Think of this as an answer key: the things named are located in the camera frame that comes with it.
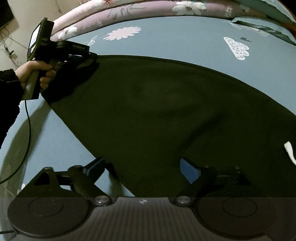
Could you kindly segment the black sleeved left forearm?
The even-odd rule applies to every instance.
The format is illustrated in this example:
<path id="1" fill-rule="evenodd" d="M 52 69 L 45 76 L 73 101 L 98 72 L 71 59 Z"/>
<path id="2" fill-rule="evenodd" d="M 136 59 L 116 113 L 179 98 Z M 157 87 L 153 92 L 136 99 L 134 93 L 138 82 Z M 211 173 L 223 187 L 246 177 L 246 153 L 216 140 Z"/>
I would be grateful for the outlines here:
<path id="1" fill-rule="evenodd" d="M 13 69 L 1 71 L 1 146 L 10 127 L 15 123 L 20 113 L 19 104 L 24 93 L 21 82 Z"/>

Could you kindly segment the person's left hand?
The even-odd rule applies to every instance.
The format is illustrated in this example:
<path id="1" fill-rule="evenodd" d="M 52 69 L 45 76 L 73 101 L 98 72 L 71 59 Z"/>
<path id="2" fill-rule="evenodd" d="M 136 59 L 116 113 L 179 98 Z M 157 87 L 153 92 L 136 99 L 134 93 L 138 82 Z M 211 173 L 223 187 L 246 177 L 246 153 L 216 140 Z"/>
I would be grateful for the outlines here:
<path id="1" fill-rule="evenodd" d="M 44 71 L 45 73 L 40 78 L 40 87 L 41 89 L 45 90 L 49 86 L 50 81 L 55 77 L 58 68 L 58 64 L 53 67 L 52 65 L 43 61 L 34 60 L 27 61 L 18 67 L 15 71 L 15 74 L 18 77 L 22 88 L 25 89 L 29 76 L 32 74 L 32 72 Z"/>

